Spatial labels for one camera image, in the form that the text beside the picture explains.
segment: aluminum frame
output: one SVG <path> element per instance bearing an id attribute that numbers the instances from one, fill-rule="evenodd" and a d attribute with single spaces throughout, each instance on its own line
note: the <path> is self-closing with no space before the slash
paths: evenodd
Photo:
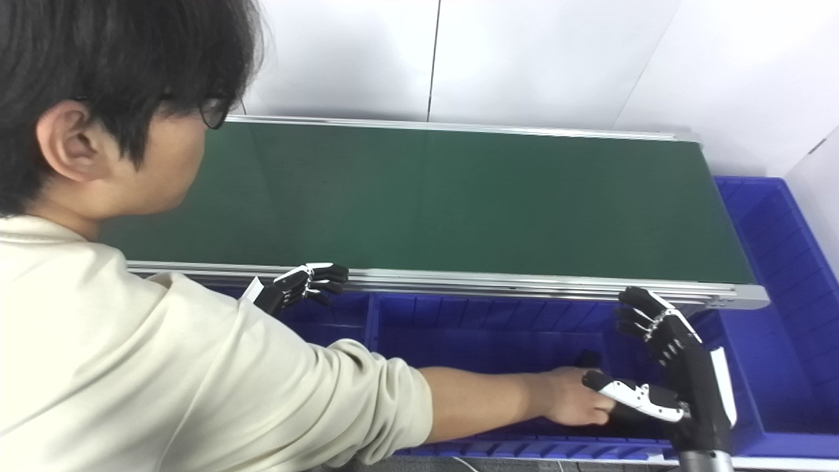
<path id="1" fill-rule="evenodd" d="M 695 133 L 647 133 L 643 131 L 611 131 L 573 128 L 536 128 L 530 126 L 497 126 L 491 124 L 431 123 L 424 121 L 388 121 L 375 119 L 315 118 L 289 116 L 229 115 L 231 123 L 302 124 L 342 126 L 350 128 L 416 129 L 425 131 L 467 131 L 470 133 L 528 134 L 564 138 L 638 139 L 644 141 L 684 141 L 701 144 Z"/>
<path id="2" fill-rule="evenodd" d="M 247 286 L 253 277 L 273 279 L 292 270 L 281 265 L 233 265 L 129 261 L 128 270 L 148 276 L 176 271 L 208 285 Z M 511 275 L 427 270 L 351 269 L 348 291 L 419 293 L 454 296 L 504 296 L 614 302 L 628 286 L 660 294 L 678 306 L 758 309 L 769 304 L 761 286 L 568 275 Z"/>

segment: ear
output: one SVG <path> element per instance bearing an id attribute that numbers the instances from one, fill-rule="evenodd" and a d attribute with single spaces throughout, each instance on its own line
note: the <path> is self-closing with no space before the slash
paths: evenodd
<path id="1" fill-rule="evenodd" d="M 44 159 L 59 175 L 86 182 L 111 175 L 109 153 L 117 146 L 81 102 L 64 100 L 41 115 L 35 137 Z"/>

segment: black hair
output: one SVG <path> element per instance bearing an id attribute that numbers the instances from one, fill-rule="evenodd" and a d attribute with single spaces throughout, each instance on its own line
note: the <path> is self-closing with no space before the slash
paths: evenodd
<path id="1" fill-rule="evenodd" d="M 0 216 L 20 214 L 52 170 L 43 113 L 82 99 L 137 167 L 161 109 L 240 98 L 259 42 L 251 0 L 0 0 Z"/>

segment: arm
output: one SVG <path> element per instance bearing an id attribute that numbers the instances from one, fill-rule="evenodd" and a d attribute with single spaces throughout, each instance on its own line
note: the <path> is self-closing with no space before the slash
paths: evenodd
<path id="1" fill-rule="evenodd" d="M 171 277 L 158 307 L 171 325 L 157 333 L 177 352 L 160 361 L 198 382 L 188 406 L 167 415 L 180 425 L 164 439 L 160 470 L 304 470 L 353 456 L 371 463 L 428 437 L 428 385 L 402 360 L 349 340 L 307 344 L 247 300 Z"/>
<path id="2" fill-rule="evenodd" d="M 484 375 L 445 367 L 420 370 L 431 389 L 428 443 L 463 438 L 536 417 L 568 426 L 605 424 L 614 401 L 586 388 L 585 369 Z"/>

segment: shirt sleeve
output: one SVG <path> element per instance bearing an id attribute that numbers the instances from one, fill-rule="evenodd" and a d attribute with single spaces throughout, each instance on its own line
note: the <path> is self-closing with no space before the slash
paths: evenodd
<path id="1" fill-rule="evenodd" d="M 403 360 L 351 340 L 307 344 L 251 302 L 168 276 L 169 315 L 205 318 L 180 342 L 201 343 L 211 360 L 160 470 L 302 470 L 353 456 L 369 464 L 427 439 L 430 389 Z M 225 309 L 197 312 L 208 297 L 206 306 Z"/>

